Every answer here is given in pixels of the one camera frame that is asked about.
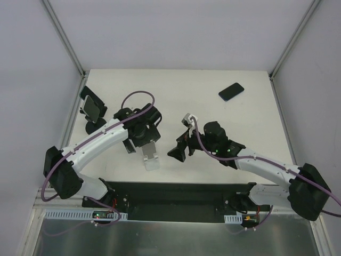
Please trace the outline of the black round-base phone holder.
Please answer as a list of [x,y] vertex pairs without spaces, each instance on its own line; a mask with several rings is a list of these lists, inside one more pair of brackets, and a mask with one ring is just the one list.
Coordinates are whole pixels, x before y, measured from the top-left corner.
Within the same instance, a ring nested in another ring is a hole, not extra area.
[[85,114],[85,112],[82,110],[82,108],[80,108],[79,112],[81,114],[85,115],[85,119],[87,120],[87,123],[85,125],[85,131],[87,134],[91,134],[95,131],[97,131],[99,128],[101,128],[102,126],[104,126],[107,122],[104,118],[99,117],[96,123],[93,123],[90,119],[89,116],[87,116]]

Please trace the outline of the blue phone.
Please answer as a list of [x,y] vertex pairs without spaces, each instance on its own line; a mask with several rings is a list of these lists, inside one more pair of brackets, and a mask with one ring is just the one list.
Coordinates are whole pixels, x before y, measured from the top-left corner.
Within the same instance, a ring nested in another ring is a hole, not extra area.
[[220,91],[218,95],[222,100],[229,101],[242,93],[244,90],[244,87],[242,87],[239,83],[233,83],[232,85]]

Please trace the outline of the silver metal phone stand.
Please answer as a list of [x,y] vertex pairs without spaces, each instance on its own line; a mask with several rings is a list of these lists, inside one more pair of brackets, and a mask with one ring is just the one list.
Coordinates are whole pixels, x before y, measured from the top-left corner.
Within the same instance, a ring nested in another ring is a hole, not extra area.
[[142,146],[142,154],[147,171],[153,171],[160,168],[159,156],[154,141]]

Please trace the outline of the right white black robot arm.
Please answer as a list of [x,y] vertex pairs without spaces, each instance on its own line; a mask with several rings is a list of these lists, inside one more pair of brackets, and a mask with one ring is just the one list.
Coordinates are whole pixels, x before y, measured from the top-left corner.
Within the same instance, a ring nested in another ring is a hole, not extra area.
[[206,152],[222,165],[253,173],[272,185],[253,184],[240,196],[240,205],[252,210],[258,205],[277,205],[291,208],[300,217],[315,221],[324,212],[331,190],[318,169],[309,163],[303,166],[284,164],[261,156],[245,145],[228,138],[217,121],[204,125],[198,132],[195,123],[185,122],[187,130],[177,138],[177,145],[167,155],[184,162],[189,151]]

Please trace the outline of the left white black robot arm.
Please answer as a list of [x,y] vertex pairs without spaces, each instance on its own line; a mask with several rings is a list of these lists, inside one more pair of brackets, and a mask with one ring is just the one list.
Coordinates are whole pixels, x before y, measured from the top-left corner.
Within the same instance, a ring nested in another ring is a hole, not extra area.
[[151,104],[142,109],[122,108],[80,143],[63,149],[49,148],[43,175],[61,199],[79,195],[93,198],[100,207],[108,207],[114,198],[113,189],[102,178],[82,174],[82,169],[117,143],[133,150],[157,142],[161,137],[157,130],[161,120],[160,111]]

